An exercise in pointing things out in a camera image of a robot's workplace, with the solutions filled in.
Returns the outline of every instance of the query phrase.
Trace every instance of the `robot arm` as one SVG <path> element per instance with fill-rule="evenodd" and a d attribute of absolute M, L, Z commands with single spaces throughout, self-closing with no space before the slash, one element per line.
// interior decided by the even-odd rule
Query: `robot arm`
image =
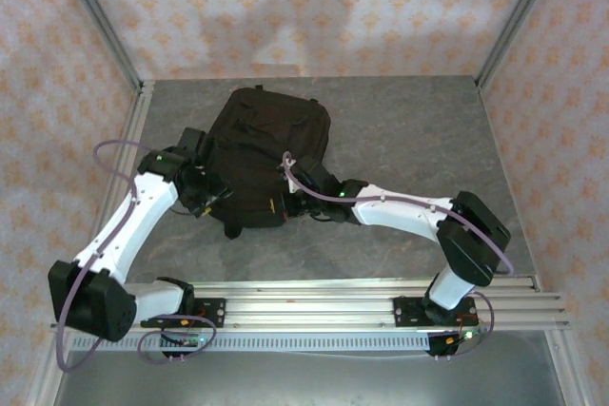
<path fill-rule="evenodd" d="M 150 231 L 177 200 L 198 217 L 217 199 L 229 195 L 226 183 L 201 167 L 204 135 L 186 129 L 177 146 L 150 152 L 138 167 L 136 206 L 129 219 L 120 225 L 132 203 L 130 194 L 72 263 L 57 261 L 51 267 L 49 286 L 55 317 L 59 319 L 75 278 L 93 256 L 96 258 L 69 308 L 69 327 L 118 341 L 133 322 L 159 315 L 193 314 L 194 290 L 190 284 L 170 278 L 150 284 L 125 282 Z M 290 195 L 285 199 L 288 217 L 325 214 L 334 222 L 393 227 L 438 243 L 448 265 L 433 280 L 422 304 L 427 316 L 439 325 L 452 318 L 451 310 L 474 286 L 490 283 L 499 264 L 497 255 L 479 237 L 446 213 L 463 215 L 501 251 L 509 242 L 505 227 L 468 192 L 461 192 L 455 199 L 428 199 L 386 191 L 362 181 L 340 183 L 321 164 L 308 158 L 289 163 L 285 174 L 291 176 Z M 317 197 L 303 192 L 297 181 L 318 191 Z M 102 241 L 116 230 L 110 245 L 98 252 Z"/>
<path fill-rule="evenodd" d="M 334 222 L 392 227 L 442 247 L 448 265 L 432 281 L 422 301 L 427 316 L 438 324 L 454 317 L 451 311 L 475 286 L 487 286 L 493 279 L 500 258 L 487 242 L 502 254 L 510 240 L 507 228 L 470 192 L 462 191 L 455 199 L 430 199 L 362 181 L 340 183 L 310 158 L 296 163 L 285 157 L 284 169 L 295 197 L 292 211 L 325 214 Z"/>
<path fill-rule="evenodd" d="M 136 205 L 127 221 L 121 225 L 132 204 L 131 194 L 72 263 L 57 261 L 51 267 L 49 288 L 58 320 L 76 277 L 93 257 L 69 308 L 67 326 L 118 341 L 135 321 L 163 314 L 192 314 L 194 291 L 185 282 L 170 278 L 150 284 L 125 282 L 150 231 L 177 200 L 199 217 L 230 193 L 220 177 L 206 174 L 199 164 L 204 135 L 186 129 L 177 146 L 148 153 L 138 167 Z M 111 243 L 100 252 L 100 245 L 113 232 Z"/>

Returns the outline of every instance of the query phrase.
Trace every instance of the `wall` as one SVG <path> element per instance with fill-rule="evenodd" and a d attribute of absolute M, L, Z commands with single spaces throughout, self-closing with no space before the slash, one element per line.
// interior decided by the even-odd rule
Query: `wall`
<path fill-rule="evenodd" d="M 539 0 L 485 100 L 542 282 L 568 293 L 606 401 L 609 0 Z"/>
<path fill-rule="evenodd" d="M 86 245 L 103 197 L 91 149 L 132 95 L 79 0 L 0 5 L 0 404 L 16 406 L 51 322 L 47 272 Z"/>
<path fill-rule="evenodd" d="M 101 0 L 143 78 L 476 74 L 516 0 Z"/>

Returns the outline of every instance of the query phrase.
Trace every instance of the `patterned wallpaper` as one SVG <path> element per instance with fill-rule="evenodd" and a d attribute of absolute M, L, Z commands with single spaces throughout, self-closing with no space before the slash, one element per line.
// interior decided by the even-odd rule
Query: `patterned wallpaper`
<path fill-rule="evenodd" d="M 0 404 L 18 406 L 51 321 L 47 272 L 86 245 L 105 189 L 91 149 L 132 95 L 79 0 L 1 0 L 0 24 Z"/>
<path fill-rule="evenodd" d="M 101 0 L 143 79 L 476 74 L 516 0 Z"/>
<path fill-rule="evenodd" d="M 539 0 L 485 94 L 544 286 L 609 404 L 609 0 Z"/>

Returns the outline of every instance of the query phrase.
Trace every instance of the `metal frame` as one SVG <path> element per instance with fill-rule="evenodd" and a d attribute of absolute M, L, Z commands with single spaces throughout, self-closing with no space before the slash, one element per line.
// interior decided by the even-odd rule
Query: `metal frame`
<path fill-rule="evenodd" d="M 141 137 L 154 82 L 141 82 L 99 0 L 81 1 L 128 83 L 138 91 L 124 128 L 125 137 L 137 141 Z M 517 2 L 476 78 L 479 89 L 489 84 L 535 1 Z M 114 165 L 121 171 L 130 172 L 135 157 L 134 148 L 122 146 L 116 154 Z M 121 180 L 112 178 L 109 181 L 103 210 L 93 227 L 94 233 L 108 221 L 126 191 L 126 185 Z M 390 299 L 399 295 L 420 296 L 428 283 L 429 280 L 323 280 L 194 285 L 197 296 L 227 298 L 226 328 L 222 330 L 226 334 L 244 331 L 260 334 L 269 331 L 294 334 L 324 331 L 365 335 L 381 331 L 396 335 L 403 329 L 397 329 L 394 325 Z M 576 338 L 560 294 L 540 292 L 539 282 L 532 278 L 497 279 L 485 289 L 485 293 L 497 311 L 497 331 L 544 332 L 567 406 L 594 406 L 590 386 L 582 374 Z M 488 319 L 485 303 L 477 300 L 477 306 L 481 317 Z M 430 330 L 418 329 L 420 332 Z M 144 331 L 139 327 L 132 329 L 136 335 Z M 71 347 L 79 333 L 67 333 L 67 347 Z M 48 350 L 36 371 L 26 403 L 30 406 L 53 404 L 56 399 L 63 373 L 55 363 L 54 341 L 54 332 L 45 335 L 44 346 Z"/>
<path fill-rule="evenodd" d="M 193 340 L 209 334 L 207 329 L 191 331 Z M 103 341 L 98 351 L 103 352 L 134 352 L 140 340 L 146 336 L 145 331 L 131 331 L 118 342 Z M 73 353 L 90 350 L 97 338 L 89 335 L 74 338 L 71 351 Z M 198 349 L 203 343 L 199 340 Z M 150 352 L 184 352 L 184 347 L 167 342 L 160 337 L 149 337 L 144 340 L 142 347 Z M 221 331 L 206 348 L 206 352 L 418 352 L 429 350 L 429 337 L 421 332 L 400 332 L 388 334 L 385 331 L 367 332 L 226 332 Z"/>
<path fill-rule="evenodd" d="M 485 89 L 499 67 L 503 57 L 513 43 L 519 29 L 526 20 L 536 0 L 518 0 L 507 22 L 503 26 L 499 38 L 491 49 L 482 69 L 476 78 L 476 86 Z"/>
<path fill-rule="evenodd" d="M 221 336 L 240 334 L 268 336 L 293 334 L 341 334 L 367 338 L 379 334 L 395 338 L 413 329 L 396 328 L 391 299 L 419 296 L 429 280 L 307 280 L 197 283 L 195 294 L 226 298 L 225 328 Z M 496 308 L 496 331 L 542 331 L 549 349 L 567 406 L 594 406 L 590 387 L 582 374 L 577 344 L 560 294 L 536 291 L 532 278 L 499 278 L 484 289 Z M 477 300 L 479 314 L 488 319 L 488 310 Z M 430 330 L 416 328 L 428 334 Z M 135 326 L 131 337 L 147 329 Z M 66 347 L 84 334 L 68 331 Z M 53 404 L 63 373 L 54 357 L 54 334 L 46 337 L 48 347 L 32 385 L 27 404 Z M 122 348 L 134 350 L 134 347 Z"/>
<path fill-rule="evenodd" d="M 123 76 L 125 76 L 125 79 L 134 91 L 139 91 L 142 81 L 140 80 L 135 67 L 131 63 L 123 44 L 118 38 L 118 35 L 116 35 L 114 27 L 104 13 L 99 0 L 81 0 L 81 2 L 93 20 L 93 24 L 95 24 L 95 27 L 102 35 L 102 39 L 106 43 L 109 51 L 114 56 L 114 59 L 116 59 L 116 63 L 123 72 Z"/>

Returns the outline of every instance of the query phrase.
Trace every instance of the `black backpack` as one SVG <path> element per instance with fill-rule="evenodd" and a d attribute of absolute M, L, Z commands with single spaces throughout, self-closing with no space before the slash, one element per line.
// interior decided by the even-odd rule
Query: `black backpack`
<path fill-rule="evenodd" d="M 235 90 L 206 135 L 205 169 L 218 173 L 232 194 L 209 215 L 237 238 L 244 227 L 278 227 L 288 219 L 287 181 L 280 165 L 285 151 L 299 160 L 324 157 L 330 117 L 317 100 L 263 90 Z"/>

